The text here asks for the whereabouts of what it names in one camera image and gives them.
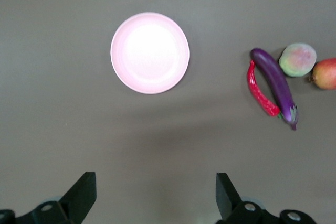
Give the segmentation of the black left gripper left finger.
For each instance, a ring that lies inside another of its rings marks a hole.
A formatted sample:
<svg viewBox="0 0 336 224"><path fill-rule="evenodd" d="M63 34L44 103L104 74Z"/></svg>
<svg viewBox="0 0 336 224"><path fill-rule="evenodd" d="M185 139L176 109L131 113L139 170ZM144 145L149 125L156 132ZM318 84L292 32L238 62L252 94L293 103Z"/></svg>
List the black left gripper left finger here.
<svg viewBox="0 0 336 224"><path fill-rule="evenodd" d="M0 209L0 224L82 224L96 199L96 174L85 172L59 200L44 202L25 215Z"/></svg>

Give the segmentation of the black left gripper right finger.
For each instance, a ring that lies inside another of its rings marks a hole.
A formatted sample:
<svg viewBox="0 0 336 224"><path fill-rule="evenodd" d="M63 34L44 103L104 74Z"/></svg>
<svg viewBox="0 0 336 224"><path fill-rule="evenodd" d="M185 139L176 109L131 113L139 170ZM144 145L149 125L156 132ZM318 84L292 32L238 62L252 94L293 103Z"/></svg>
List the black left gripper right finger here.
<svg viewBox="0 0 336 224"><path fill-rule="evenodd" d="M216 224L314 224L302 211L285 209L276 217L255 202L243 201L226 173L216 174L216 203L221 216Z"/></svg>

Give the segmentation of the red chili pepper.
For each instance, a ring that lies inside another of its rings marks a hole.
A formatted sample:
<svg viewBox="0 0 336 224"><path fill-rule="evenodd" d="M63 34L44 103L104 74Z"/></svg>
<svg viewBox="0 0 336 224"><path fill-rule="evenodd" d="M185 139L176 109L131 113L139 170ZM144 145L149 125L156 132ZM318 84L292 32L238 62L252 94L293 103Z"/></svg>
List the red chili pepper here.
<svg viewBox="0 0 336 224"><path fill-rule="evenodd" d="M280 109L272 101L270 101L259 88L256 78L255 78L255 63L253 60L250 61L249 68L247 70L247 85L249 90L255 99L255 101L260 105L260 107L272 117L278 117L280 115Z"/></svg>

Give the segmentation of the purple eggplant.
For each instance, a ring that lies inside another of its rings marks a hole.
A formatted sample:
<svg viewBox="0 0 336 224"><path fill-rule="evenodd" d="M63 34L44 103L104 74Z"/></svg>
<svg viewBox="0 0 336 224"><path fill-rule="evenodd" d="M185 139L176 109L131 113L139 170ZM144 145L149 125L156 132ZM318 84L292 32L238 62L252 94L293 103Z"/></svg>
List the purple eggplant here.
<svg viewBox="0 0 336 224"><path fill-rule="evenodd" d="M298 109L292 98L284 72L278 62L263 49L254 48L250 55L252 61L266 78L283 119L295 131L299 118Z"/></svg>

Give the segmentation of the pink green peach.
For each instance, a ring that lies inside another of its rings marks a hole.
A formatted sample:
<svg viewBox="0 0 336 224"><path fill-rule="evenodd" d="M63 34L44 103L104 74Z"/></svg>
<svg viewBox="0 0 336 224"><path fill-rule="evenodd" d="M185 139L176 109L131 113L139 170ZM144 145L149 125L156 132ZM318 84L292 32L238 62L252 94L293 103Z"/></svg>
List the pink green peach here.
<svg viewBox="0 0 336 224"><path fill-rule="evenodd" d="M287 46L278 63L283 72L290 77L303 77L314 67L317 53L313 47L305 43L294 43Z"/></svg>

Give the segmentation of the red apple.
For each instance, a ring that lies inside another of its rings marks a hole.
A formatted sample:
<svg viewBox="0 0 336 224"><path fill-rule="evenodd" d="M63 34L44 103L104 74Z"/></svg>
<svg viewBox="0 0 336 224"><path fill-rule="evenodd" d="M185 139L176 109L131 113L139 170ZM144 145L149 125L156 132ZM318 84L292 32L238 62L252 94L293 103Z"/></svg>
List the red apple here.
<svg viewBox="0 0 336 224"><path fill-rule="evenodd" d="M320 89L336 90L336 58L318 62L313 67L309 81Z"/></svg>

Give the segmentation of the brown table cover sheet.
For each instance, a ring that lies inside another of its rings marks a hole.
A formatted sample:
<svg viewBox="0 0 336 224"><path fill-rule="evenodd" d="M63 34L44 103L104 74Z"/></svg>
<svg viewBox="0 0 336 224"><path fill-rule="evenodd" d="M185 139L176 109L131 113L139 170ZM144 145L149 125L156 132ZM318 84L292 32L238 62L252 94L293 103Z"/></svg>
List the brown table cover sheet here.
<svg viewBox="0 0 336 224"><path fill-rule="evenodd" d="M110 60L141 12L175 20L190 46L184 78L157 95ZM336 0L0 0L0 208L25 214L94 171L83 224L214 224L225 172L274 215L336 224L336 91L288 79L293 131L246 84L251 49L293 42L335 57Z"/></svg>

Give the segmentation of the pink round plate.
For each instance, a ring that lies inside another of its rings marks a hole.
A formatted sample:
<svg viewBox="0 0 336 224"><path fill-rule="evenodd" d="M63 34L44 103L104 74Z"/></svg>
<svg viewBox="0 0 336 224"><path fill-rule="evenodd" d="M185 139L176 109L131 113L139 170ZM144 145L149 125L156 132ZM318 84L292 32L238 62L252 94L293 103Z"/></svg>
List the pink round plate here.
<svg viewBox="0 0 336 224"><path fill-rule="evenodd" d="M184 77L190 48L184 31L171 18L154 12L135 14L116 30L111 41L113 69L128 88L159 94Z"/></svg>

